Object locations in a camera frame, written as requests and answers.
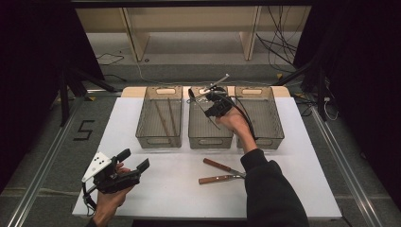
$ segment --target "metal rod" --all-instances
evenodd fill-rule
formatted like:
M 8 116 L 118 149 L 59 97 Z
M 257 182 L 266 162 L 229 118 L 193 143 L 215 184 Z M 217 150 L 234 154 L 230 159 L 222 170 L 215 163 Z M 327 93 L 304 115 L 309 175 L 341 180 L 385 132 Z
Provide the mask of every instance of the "metal rod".
M 206 88 L 205 90 L 210 90 L 211 88 L 213 88 L 214 86 L 218 85 L 219 83 L 223 82 L 225 79 L 227 79 L 228 77 L 230 77 L 230 75 L 226 74 L 226 76 L 224 76 L 224 78 L 219 79 L 217 82 L 210 84 L 210 87 Z
M 171 123 L 173 124 L 173 132 L 174 132 L 174 136 L 177 136 L 177 129 L 175 127 L 175 120 L 174 120 L 174 115 L 173 115 L 173 110 L 171 109 L 171 101 L 170 98 L 167 98 L 167 102 L 168 102 L 168 109 L 170 110 L 170 117 L 171 117 Z
M 163 129 L 165 130 L 166 136 L 170 137 L 171 135 L 170 135 L 170 133 L 168 133 L 168 128 L 167 128 L 167 125 L 166 125 L 166 120 L 165 120 L 165 119 L 163 118 L 163 116 L 162 116 L 162 112 L 160 111 L 160 107 L 159 107 L 159 105 L 157 104 L 157 101 L 156 101 L 156 100 L 154 100 L 153 103 L 154 103 L 154 105 L 156 106 L 157 114 L 159 114 L 160 120 L 162 121 Z
M 61 149 L 61 146 L 65 140 L 67 133 L 69 132 L 72 121 L 74 120 L 74 116 L 83 102 L 83 97 L 77 97 L 74 101 L 74 104 L 71 109 L 71 114 L 68 120 L 65 122 L 64 126 L 60 128 L 59 132 L 56 135 L 56 138 L 53 141 L 50 149 L 46 153 L 44 160 L 41 163 L 38 171 L 33 177 L 32 182 L 30 183 L 26 193 L 21 198 L 20 202 L 17 205 L 17 208 L 14 210 L 10 220 L 8 227 L 17 227 L 22 226 L 24 221 L 29 213 L 30 208 L 33 205 L 33 202 L 36 199 L 36 196 L 42 187 L 44 180 L 52 167 L 56 157 Z
M 333 158 L 336 161 L 348 188 L 353 194 L 362 216 L 365 218 L 367 225 L 372 227 L 383 226 L 372 202 L 357 180 L 357 176 L 342 153 L 340 145 L 337 143 L 337 140 L 330 130 L 327 122 L 322 121 L 322 119 L 319 117 L 319 113 L 314 107 L 312 107 L 311 110 L 313 112 L 313 117 L 315 118 L 315 121 L 318 124 L 318 127 L 321 130 L 321 133 L 327 145 L 329 146 L 331 153 L 333 154 Z
M 194 100 L 195 100 L 195 103 L 197 103 L 198 106 L 200 106 L 200 109 L 203 111 L 203 113 L 205 113 L 205 110 L 202 108 L 201 104 L 196 99 L 194 99 Z M 215 121 L 212 120 L 212 118 L 210 118 L 210 116 L 206 116 L 206 117 L 209 119 L 210 122 L 213 123 L 213 125 L 216 126 L 216 128 L 218 128 L 218 130 L 221 130 L 221 128 L 215 123 Z

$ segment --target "white table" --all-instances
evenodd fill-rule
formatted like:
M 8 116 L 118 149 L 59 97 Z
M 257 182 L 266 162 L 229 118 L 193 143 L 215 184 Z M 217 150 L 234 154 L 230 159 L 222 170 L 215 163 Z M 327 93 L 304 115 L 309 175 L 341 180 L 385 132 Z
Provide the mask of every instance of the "white table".
M 116 215 L 152 219 L 246 218 L 247 195 L 243 180 L 198 183 L 198 178 L 226 174 L 204 164 L 202 160 L 205 157 L 244 171 L 239 161 L 242 150 L 236 148 L 236 139 L 233 139 L 230 149 L 191 149 L 188 139 L 189 104 L 184 102 L 182 147 L 142 149 L 135 137 L 142 102 L 143 98 L 138 97 L 117 99 L 98 148 L 110 158 L 129 148 L 132 155 L 124 163 L 131 169 L 146 158 L 150 161 L 149 169 L 142 174 L 141 183 L 128 194 Z M 340 209 L 324 177 L 295 101 L 291 97 L 277 97 L 276 105 L 286 138 L 279 149 L 265 150 L 266 157 L 280 165 L 309 218 L 340 218 Z M 81 193 L 73 215 L 86 214 Z

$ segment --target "cabinet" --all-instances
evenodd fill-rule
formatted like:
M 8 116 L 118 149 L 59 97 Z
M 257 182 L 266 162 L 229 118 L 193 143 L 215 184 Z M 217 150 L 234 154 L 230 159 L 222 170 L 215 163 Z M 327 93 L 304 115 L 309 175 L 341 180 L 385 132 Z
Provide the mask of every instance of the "cabinet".
M 137 61 L 142 60 L 150 32 L 239 32 L 244 59 L 251 60 L 255 33 L 275 31 L 285 20 L 286 31 L 302 31 L 310 7 L 180 7 L 77 9 L 85 31 L 123 32 Z

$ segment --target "wooden handle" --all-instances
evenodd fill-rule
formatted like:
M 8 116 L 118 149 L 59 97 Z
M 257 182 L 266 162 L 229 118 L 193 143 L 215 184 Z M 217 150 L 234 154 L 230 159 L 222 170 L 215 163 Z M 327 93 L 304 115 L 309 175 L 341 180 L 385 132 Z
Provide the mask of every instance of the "wooden handle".
M 230 167 L 225 166 L 225 165 L 222 165 L 222 164 L 220 164 L 220 163 L 217 163 L 217 162 L 212 161 L 212 160 L 207 159 L 207 158 L 203 159 L 203 162 L 206 163 L 206 164 L 208 164 L 208 165 L 210 165 L 210 166 L 214 166 L 214 167 L 217 167 L 217 168 L 219 168 L 219 169 L 225 170 L 225 171 L 227 171 L 227 172 L 230 172 L 230 171 L 231 171 L 231 168 L 230 168 Z
M 223 181 L 228 181 L 228 180 L 230 180 L 230 175 L 210 177 L 210 178 L 200 178 L 199 183 L 200 184 L 214 183 L 214 182 L 223 182 Z

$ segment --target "gray floor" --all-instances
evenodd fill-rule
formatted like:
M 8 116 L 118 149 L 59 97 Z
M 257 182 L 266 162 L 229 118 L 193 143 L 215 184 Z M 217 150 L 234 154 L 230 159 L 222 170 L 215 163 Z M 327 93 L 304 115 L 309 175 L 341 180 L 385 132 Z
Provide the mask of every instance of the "gray floor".
M 264 38 L 271 34 L 261 34 Z M 205 84 L 205 81 L 216 81 L 226 73 L 230 74 L 227 85 L 269 85 L 277 80 L 277 74 L 283 73 L 274 69 L 270 63 L 279 64 L 285 70 L 291 66 L 274 59 L 260 44 L 256 42 L 253 59 L 244 61 L 242 47 L 236 33 L 156 33 L 152 34 L 144 60 L 135 63 L 124 34 L 88 34 L 93 48 L 98 56 L 104 53 L 122 55 L 124 59 L 111 65 L 102 65 L 106 82 L 116 88 L 127 86 L 154 85 L 156 82 L 179 83 L 182 85 Z M 299 34 L 292 40 L 297 43 Z M 119 57 L 102 58 L 101 64 L 118 60 Z M 292 94 L 301 93 L 299 88 L 302 78 L 288 84 Z M 93 84 L 86 83 L 88 89 L 97 89 Z M 72 209 L 80 191 L 80 178 L 84 169 L 94 156 L 107 125 L 113 104 L 118 95 L 91 94 L 93 99 L 73 99 L 71 105 L 78 107 L 66 131 L 65 140 L 57 151 L 48 173 L 45 175 L 41 189 L 29 207 L 23 226 L 83 226 L 87 219 L 71 215 Z M 299 104 L 300 114 L 309 114 L 306 104 Z M 336 109 L 328 106 L 328 112 Z M 78 132 L 83 120 L 93 120 L 85 127 L 93 132 L 89 140 L 76 141 L 86 133 Z M 341 173 L 329 144 L 327 144 L 313 113 L 303 116 L 305 127 L 321 162 L 323 172 L 344 216 L 353 226 L 371 226 L 365 220 L 363 212 L 357 205 L 346 179 Z M 39 133 L 32 150 L 15 171 L 7 188 L 0 196 L 0 226 L 7 226 L 26 189 L 29 188 L 48 151 L 54 146 L 61 123 L 61 104 L 55 100 L 49 108 L 46 124 Z M 342 121 L 328 120 L 327 125 L 333 132 L 341 152 L 351 165 L 361 188 L 373 204 L 383 226 L 401 226 L 401 214 L 392 199 L 383 188 L 367 161 L 360 156 L 360 150 L 354 137 Z M 128 218 L 115 218 L 109 226 L 131 226 Z M 343 220 L 323 221 L 311 220 L 311 226 L 348 226 Z

